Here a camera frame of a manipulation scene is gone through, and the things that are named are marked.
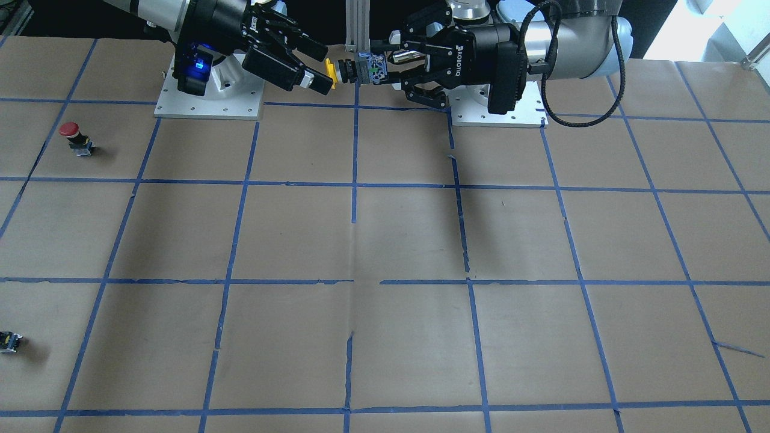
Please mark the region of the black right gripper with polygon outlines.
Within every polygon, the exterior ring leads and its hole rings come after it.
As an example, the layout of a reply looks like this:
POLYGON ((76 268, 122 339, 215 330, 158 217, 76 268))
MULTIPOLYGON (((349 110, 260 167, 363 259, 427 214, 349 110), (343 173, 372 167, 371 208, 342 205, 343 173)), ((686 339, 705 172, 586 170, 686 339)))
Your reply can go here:
POLYGON ((299 22, 272 6, 253 6, 250 1, 188 1, 181 12, 177 53, 208 46, 228 55, 247 50, 241 66, 245 71, 292 91, 296 86, 327 95, 333 80, 316 69, 291 58, 298 51, 322 61, 329 49, 300 28, 299 22))

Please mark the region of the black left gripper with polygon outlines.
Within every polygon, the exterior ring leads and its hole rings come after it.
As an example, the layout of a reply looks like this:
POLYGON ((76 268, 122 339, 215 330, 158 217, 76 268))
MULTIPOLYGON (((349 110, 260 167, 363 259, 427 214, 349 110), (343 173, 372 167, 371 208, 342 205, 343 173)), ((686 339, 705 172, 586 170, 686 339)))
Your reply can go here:
POLYGON ((407 16, 388 39, 374 40, 371 55, 388 61, 426 60, 429 55, 456 57, 454 67, 428 71, 425 66, 388 72, 386 83, 401 85, 407 100, 432 109, 450 106, 445 88, 490 86, 487 110, 506 114, 515 109, 527 83, 525 33, 512 24, 456 26, 453 9, 440 1, 407 16))

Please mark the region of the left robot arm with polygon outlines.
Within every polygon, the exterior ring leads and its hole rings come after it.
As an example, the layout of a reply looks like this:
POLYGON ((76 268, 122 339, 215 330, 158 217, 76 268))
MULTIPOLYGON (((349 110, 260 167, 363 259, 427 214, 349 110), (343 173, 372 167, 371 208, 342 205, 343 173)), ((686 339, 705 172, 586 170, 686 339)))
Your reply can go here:
POLYGON ((360 53, 360 82, 393 85, 423 106, 448 106, 446 90, 475 86, 492 115, 514 110, 528 81, 624 74, 632 45, 619 1, 439 1, 410 14, 360 53))

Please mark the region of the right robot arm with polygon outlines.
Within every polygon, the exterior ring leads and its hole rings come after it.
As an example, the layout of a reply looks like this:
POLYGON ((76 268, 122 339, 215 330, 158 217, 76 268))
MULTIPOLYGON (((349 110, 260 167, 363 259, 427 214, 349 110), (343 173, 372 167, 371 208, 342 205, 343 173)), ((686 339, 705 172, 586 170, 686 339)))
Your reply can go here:
POLYGON ((328 47, 312 39, 297 21, 278 11, 275 1, 113 1, 163 28, 175 46, 177 88, 204 96, 222 58, 243 51, 242 68, 286 91, 295 86, 327 95, 334 82, 297 57, 322 61, 328 47))

